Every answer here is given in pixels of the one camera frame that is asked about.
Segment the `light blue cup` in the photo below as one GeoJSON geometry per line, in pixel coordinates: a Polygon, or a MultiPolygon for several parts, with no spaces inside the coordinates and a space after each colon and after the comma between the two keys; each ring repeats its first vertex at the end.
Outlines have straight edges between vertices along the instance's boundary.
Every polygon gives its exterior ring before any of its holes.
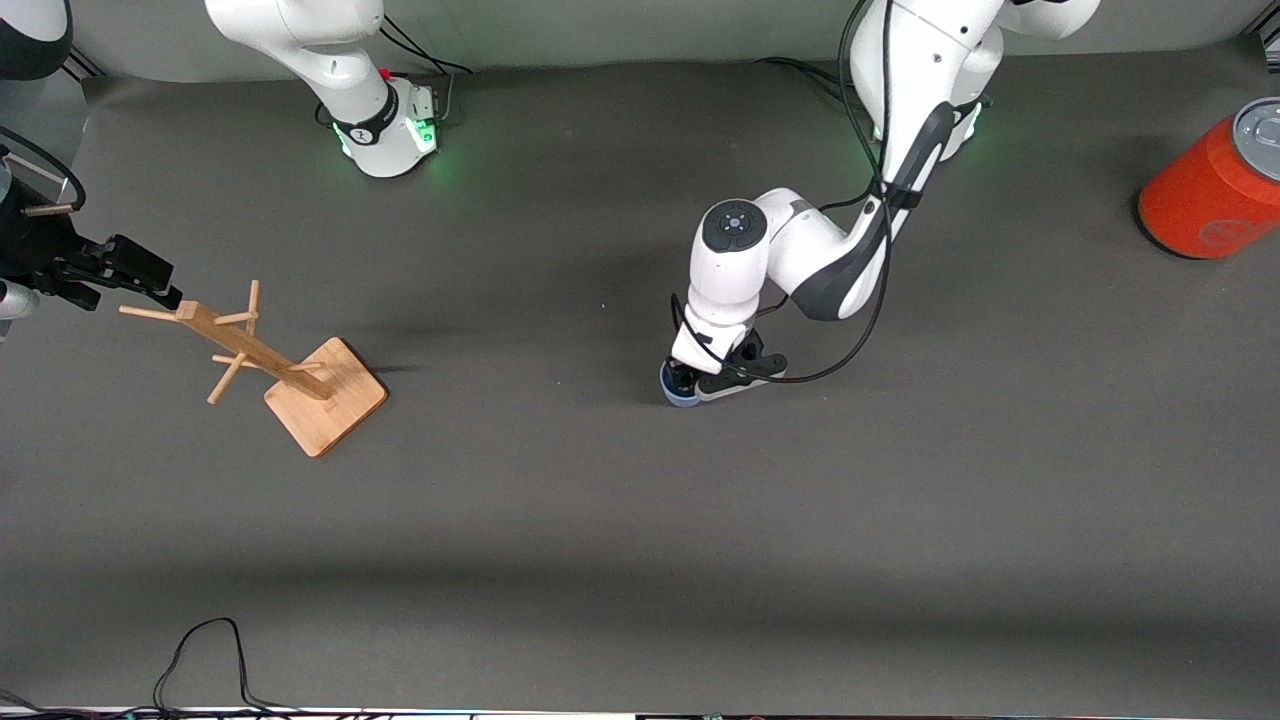
{"type": "Polygon", "coordinates": [[[667,357],[660,364],[659,382],[660,388],[667,397],[667,400],[676,407],[696,407],[700,402],[695,398],[695,395],[673,395],[672,393],[672,365],[682,364],[675,357],[667,357]]]}

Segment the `wooden cup tree stand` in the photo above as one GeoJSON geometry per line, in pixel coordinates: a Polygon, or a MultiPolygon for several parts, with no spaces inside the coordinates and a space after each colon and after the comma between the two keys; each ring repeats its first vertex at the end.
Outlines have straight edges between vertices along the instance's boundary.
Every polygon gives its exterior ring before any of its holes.
{"type": "Polygon", "coordinates": [[[127,316],[169,322],[184,327],[223,350],[211,360],[223,366],[206,402],[219,404],[246,369],[271,377],[275,383],[262,396],[268,409],[308,457],[321,457],[369,419],[389,391],[356,351],[332,337],[306,359],[292,360],[259,338],[261,283],[250,282],[242,313],[216,313],[202,302],[183,300],[173,311],[120,305],[127,316]]]}

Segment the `orange drink can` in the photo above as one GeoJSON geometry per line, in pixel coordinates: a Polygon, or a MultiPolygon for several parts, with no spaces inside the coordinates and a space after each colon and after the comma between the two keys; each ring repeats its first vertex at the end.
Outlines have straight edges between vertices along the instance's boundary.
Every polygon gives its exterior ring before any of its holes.
{"type": "Polygon", "coordinates": [[[1135,222],[1180,258],[1228,258],[1280,231],[1280,97],[1224,117],[1135,196],[1135,222]]]}

